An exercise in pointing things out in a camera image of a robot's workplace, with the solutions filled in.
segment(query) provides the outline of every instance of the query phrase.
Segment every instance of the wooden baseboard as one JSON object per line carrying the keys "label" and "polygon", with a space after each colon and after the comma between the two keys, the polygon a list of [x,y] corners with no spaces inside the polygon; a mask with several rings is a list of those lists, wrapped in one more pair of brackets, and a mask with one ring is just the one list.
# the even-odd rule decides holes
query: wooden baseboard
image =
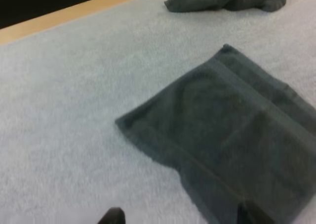
{"label": "wooden baseboard", "polygon": [[52,28],[59,24],[111,8],[129,0],[90,0],[0,30],[0,45]]}

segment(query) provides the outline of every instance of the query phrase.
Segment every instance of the wooden trim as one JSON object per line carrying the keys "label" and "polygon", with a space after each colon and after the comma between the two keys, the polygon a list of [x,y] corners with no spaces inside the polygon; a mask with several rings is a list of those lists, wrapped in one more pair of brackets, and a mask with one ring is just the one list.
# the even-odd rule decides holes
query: wooden trim
{"label": "wooden trim", "polygon": [[0,45],[87,16],[129,0],[89,0],[0,30]]}

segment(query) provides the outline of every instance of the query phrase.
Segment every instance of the gray carpet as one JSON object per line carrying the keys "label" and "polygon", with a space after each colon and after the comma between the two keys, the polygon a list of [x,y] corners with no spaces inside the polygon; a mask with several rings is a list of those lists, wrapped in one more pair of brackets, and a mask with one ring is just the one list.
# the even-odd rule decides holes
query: gray carpet
{"label": "gray carpet", "polygon": [[[133,148],[114,120],[225,43],[316,107],[316,0],[272,14],[175,14],[163,1],[133,0],[0,47],[2,220],[95,223],[121,206],[128,224],[205,223],[177,173]],[[316,201],[296,223],[313,218]]]}

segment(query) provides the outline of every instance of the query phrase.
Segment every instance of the carpet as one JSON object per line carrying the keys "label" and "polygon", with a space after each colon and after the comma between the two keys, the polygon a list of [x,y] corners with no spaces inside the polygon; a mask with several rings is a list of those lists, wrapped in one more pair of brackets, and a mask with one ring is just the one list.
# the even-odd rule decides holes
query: carpet
{"label": "carpet", "polygon": [[[133,148],[114,120],[225,43],[316,107],[316,0],[273,14],[175,14],[164,1],[132,0],[0,47],[4,217],[96,223],[120,206],[129,224],[204,224],[177,172]],[[296,223],[312,218],[315,202]]]}

